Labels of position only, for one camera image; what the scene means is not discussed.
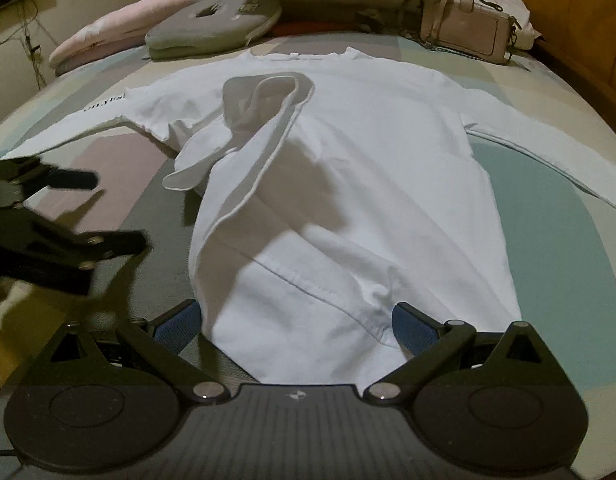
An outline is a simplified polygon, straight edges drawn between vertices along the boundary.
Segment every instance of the bed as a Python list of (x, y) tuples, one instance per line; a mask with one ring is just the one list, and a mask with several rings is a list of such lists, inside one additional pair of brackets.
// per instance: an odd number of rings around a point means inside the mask
[[(439, 70), (465, 88), (489, 92), (616, 165), (612, 130), (568, 84), (523, 52), (510, 65), (496, 66), (427, 51), (396, 36), (354, 32), (268, 39), (252, 50), (327, 54), (348, 46)], [(0, 157), (65, 115), (124, 88), (237, 54), (153, 62), (138, 47), (80, 67), (0, 125)], [(522, 317), (559, 359), (589, 411), (590, 427), (574, 468), (584, 478), (600, 478), (616, 469), (616, 210), (536, 160), (477, 137), (470, 143), (491, 179)], [(97, 171), (100, 186), (93, 192), (43, 190), (29, 206), (76, 231), (144, 229), (152, 248), (99, 265), (86, 299), (15, 284), (0, 306), (0, 332), (20, 358), (40, 351), (72, 309), (105, 326), (115, 317), (152, 319), (193, 296), (187, 253), (200, 198), (161, 185), (174, 155), (149, 136), (117, 127), (44, 156), (54, 164)], [(182, 356), (233, 391), (252, 380), (196, 338)]]

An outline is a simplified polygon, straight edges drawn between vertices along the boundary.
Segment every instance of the metal screw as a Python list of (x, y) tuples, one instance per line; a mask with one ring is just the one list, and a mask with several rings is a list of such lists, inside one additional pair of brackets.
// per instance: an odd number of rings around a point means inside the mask
[(401, 393), (401, 388), (392, 383), (374, 383), (368, 388), (368, 393), (379, 400), (394, 399)]
[(224, 392), (222, 384), (215, 383), (213, 381), (207, 381), (205, 383), (199, 383), (192, 389), (193, 393), (201, 399), (216, 399)]

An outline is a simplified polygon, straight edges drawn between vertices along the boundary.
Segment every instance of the bed sheet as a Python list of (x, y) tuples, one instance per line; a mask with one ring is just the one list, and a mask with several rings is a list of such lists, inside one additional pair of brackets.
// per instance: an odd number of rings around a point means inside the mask
[[(429, 52), (403, 38), (357, 33), (267, 40), (254, 54), (327, 54), (354, 47), (371, 56), (411, 62), (482, 89), (528, 116), (559, 127), (616, 164), (616, 136), (594, 110), (545, 66), (520, 53), (509, 66)], [(0, 157), (70, 112), (149, 84), (214, 57), (152, 62), (144, 47), (121, 52), (58, 78), (0, 125)], [(568, 372), (590, 414), (575, 462), (585, 478), (616, 469), (616, 210), (536, 160), (470, 139), (488, 171), (506, 237), (524, 319), (532, 322)], [(100, 173), (93, 192), (44, 190), (28, 204), (82, 230), (146, 229), (152, 249), (106, 262), (91, 298), (17, 283), (0, 306), (0, 329), (22, 355), (35, 355), (75, 309), (96, 326), (119, 316), (152, 318), (191, 297), (187, 251), (200, 199), (161, 186), (173, 153), (148, 136), (119, 127), (48, 152), (48, 162)], [(195, 339), (182, 356), (235, 388), (247, 375)]]

